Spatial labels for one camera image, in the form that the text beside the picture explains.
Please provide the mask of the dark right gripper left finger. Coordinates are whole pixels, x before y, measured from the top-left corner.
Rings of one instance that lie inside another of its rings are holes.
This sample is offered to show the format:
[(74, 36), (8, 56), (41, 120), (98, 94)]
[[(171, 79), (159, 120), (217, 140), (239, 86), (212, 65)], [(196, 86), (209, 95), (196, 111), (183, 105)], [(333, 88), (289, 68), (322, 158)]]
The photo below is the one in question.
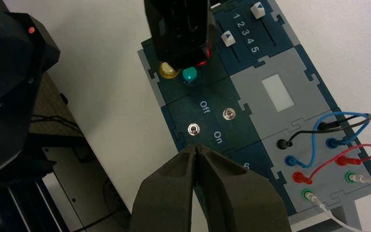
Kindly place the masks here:
[(189, 232), (196, 147), (183, 149), (142, 181), (131, 219), (132, 232)]

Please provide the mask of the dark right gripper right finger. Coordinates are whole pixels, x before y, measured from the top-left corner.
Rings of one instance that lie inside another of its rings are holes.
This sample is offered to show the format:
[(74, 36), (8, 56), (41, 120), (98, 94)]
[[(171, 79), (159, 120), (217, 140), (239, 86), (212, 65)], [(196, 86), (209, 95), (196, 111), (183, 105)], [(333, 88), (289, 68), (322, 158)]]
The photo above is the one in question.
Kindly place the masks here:
[(204, 145), (197, 146), (197, 184), (211, 232), (289, 232), (271, 182)]

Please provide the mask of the finger of the glossy black left gripper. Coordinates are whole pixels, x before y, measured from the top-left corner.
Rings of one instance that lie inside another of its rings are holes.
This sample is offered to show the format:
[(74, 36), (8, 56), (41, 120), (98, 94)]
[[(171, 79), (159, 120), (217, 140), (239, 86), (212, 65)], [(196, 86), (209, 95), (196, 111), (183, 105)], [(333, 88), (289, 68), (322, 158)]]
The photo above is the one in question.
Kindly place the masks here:
[(205, 52), (188, 50), (188, 0), (145, 0), (144, 8), (159, 61), (174, 69), (205, 61)]
[(216, 26), (209, 0), (188, 1), (188, 50), (206, 52), (213, 46)]

